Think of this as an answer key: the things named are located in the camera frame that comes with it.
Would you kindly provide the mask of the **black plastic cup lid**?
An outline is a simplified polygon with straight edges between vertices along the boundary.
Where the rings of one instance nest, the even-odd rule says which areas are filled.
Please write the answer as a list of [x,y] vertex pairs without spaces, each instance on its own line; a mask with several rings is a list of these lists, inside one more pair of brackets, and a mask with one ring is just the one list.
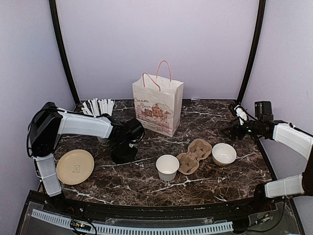
[[112,160],[114,163],[116,164],[125,164],[125,163],[129,163],[129,162],[132,162],[135,157],[136,157],[136,154],[134,155],[125,155],[125,156],[120,156],[120,155],[111,155],[112,157]]

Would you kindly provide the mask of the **white paper coffee cup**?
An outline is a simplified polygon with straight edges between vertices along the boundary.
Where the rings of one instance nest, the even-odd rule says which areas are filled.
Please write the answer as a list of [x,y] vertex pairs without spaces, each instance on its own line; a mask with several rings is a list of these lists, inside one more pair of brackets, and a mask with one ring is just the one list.
[[158,175],[163,183],[170,183],[174,180],[179,169],[179,161],[175,156],[162,155],[156,161]]

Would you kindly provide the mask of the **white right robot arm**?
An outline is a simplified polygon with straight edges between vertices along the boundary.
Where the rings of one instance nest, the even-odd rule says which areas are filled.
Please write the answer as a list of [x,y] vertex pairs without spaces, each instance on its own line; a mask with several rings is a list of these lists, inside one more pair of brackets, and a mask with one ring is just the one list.
[[254,104],[255,117],[250,116],[241,105],[230,104],[229,109],[236,119],[221,129],[231,140],[242,140],[246,135],[260,136],[281,143],[307,160],[303,173],[285,179],[261,184],[256,197],[250,200],[250,209],[261,212],[268,205],[269,198],[298,195],[313,195],[313,136],[295,127],[292,123],[275,120],[271,102],[257,101]]

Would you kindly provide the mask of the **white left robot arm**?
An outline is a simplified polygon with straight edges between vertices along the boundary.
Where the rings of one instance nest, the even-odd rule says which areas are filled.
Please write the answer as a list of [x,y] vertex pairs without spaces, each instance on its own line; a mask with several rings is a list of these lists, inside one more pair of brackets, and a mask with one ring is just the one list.
[[50,206],[58,213],[66,213],[69,203],[60,194],[54,152],[63,134],[94,136],[112,142],[111,158],[117,164],[134,160],[139,143],[145,134],[139,120],[119,122],[108,114],[91,116],[58,108],[47,102],[31,120],[27,129],[26,151],[33,158],[44,188],[51,197]]

